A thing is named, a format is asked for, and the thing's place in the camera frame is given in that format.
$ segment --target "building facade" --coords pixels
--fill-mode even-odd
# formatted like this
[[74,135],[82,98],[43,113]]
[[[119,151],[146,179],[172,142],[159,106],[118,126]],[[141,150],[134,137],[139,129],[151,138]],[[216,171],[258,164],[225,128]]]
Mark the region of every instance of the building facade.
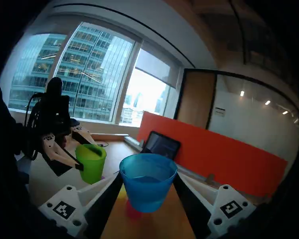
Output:
[[[65,38],[60,34],[31,37],[13,77],[10,108],[25,110],[31,95],[45,91]],[[112,120],[132,47],[133,42],[95,25],[83,23],[78,27],[64,48],[54,73],[62,79],[63,94],[70,97],[71,116]]]

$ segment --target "blue cup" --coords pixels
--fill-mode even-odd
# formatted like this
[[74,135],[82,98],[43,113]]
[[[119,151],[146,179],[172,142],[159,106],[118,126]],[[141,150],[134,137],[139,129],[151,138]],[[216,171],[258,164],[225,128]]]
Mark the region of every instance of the blue cup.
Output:
[[139,212],[154,212],[162,205],[177,167],[164,156],[140,153],[123,159],[120,173],[132,207]]

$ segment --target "red object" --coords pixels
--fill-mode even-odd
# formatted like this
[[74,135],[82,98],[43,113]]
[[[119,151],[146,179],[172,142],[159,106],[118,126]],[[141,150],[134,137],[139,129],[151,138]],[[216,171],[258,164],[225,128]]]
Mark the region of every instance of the red object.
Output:
[[139,211],[136,211],[129,200],[126,201],[126,215],[130,218],[130,219],[139,219],[142,217],[142,213]]
[[144,112],[137,140],[147,140],[154,130],[181,142],[175,162],[197,174],[229,184],[254,196],[271,196],[287,162],[241,141],[174,119]]

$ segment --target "orange surface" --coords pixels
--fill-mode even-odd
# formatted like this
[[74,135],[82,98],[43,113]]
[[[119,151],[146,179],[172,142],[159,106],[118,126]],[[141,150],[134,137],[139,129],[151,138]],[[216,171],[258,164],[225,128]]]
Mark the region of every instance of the orange surface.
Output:
[[122,185],[101,239],[195,238],[173,185],[162,206],[155,212],[137,212],[127,201],[128,197]]
[[137,140],[156,131],[181,142],[175,162],[197,174],[263,197],[277,189],[287,162],[262,149],[174,119],[144,112]]

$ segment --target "sky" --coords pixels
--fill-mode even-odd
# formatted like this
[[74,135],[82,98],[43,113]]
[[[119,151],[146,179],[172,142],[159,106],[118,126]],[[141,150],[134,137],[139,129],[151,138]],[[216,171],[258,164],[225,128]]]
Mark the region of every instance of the sky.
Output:
[[133,105],[137,94],[141,93],[142,97],[139,99],[141,102],[138,104],[138,108],[153,112],[157,99],[160,98],[166,86],[165,83],[155,77],[134,68],[126,95],[132,96],[131,104]]

